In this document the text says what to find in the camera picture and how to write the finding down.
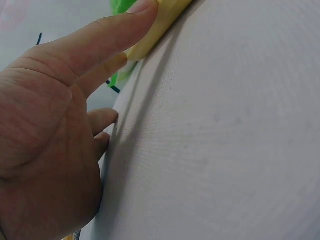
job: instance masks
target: white fabric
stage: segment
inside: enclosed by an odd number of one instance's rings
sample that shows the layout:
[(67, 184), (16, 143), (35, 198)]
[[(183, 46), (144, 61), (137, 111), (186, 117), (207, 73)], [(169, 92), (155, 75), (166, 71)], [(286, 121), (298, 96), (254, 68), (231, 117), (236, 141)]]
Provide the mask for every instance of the white fabric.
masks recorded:
[(90, 239), (320, 239), (319, 64), (318, 0), (196, 1), (118, 99)]

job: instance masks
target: fingernail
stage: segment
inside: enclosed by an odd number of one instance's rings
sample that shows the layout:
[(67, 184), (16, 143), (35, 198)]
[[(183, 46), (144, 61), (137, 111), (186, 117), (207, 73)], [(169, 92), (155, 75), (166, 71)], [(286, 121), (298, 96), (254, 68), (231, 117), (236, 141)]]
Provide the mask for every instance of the fingernail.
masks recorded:
[(128, 11), (128, 14), (138, 14), (142, 13), (144, 10), (148, 9), (155, 0), (138, 0)]

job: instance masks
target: fabric texture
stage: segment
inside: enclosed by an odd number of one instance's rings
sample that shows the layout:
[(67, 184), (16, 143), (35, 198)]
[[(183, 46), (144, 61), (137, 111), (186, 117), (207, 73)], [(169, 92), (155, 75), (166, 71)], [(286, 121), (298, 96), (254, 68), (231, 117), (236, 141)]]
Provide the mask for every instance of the fabric texture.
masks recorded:
[(1, 229), (0, 229), (0, 240), (6, 240), (4, 234), (2, 233)]

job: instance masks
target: black line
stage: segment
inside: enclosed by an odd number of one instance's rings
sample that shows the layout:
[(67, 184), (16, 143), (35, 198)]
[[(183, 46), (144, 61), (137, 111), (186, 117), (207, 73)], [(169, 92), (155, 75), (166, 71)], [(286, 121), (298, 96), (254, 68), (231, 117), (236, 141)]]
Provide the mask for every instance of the black line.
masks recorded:
[(120, 93), (120, 89), (119, 88), (117, 88), (116, 86), (111, 86), (110, 87), (113, 91), (115, 91), (117, 94), (119, 94)]
[(36, 43), (37, 46), (41, 43), (41, 39), (42, 39), (42, 32), (40, 33), (38, 42)]

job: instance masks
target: finger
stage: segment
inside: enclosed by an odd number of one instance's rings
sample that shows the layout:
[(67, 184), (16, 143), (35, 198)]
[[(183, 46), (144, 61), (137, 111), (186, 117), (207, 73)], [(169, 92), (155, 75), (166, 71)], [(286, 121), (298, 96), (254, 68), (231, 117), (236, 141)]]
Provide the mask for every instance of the finger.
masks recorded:
[(109, 142), (110, 142), (110, 135), (104, 131), (100, 132), (94, 138), (95, 153), (98, 161), (102, 158), (102, 156), (108, 150)]
[(120, 53), (91, 72), (79, 78), (77, 84), (86, 98), (89, 98), (108, 78), (127, 64), (127, 55)]
[(98, 135), (117, 121), (118, 113), (111, 108), (93, 110), (87, 114), (93, 136)]
[(71, 86), (80, 76), (132, 47), (148, 33), (158, 4), (156, 0), (140, 1), (144, 4), (131, 13), (101, 18), (66, 37), (34, 47), (24, 54), (24, 65), (17, 67), (28, 69), (32, 63), (32, 70)]

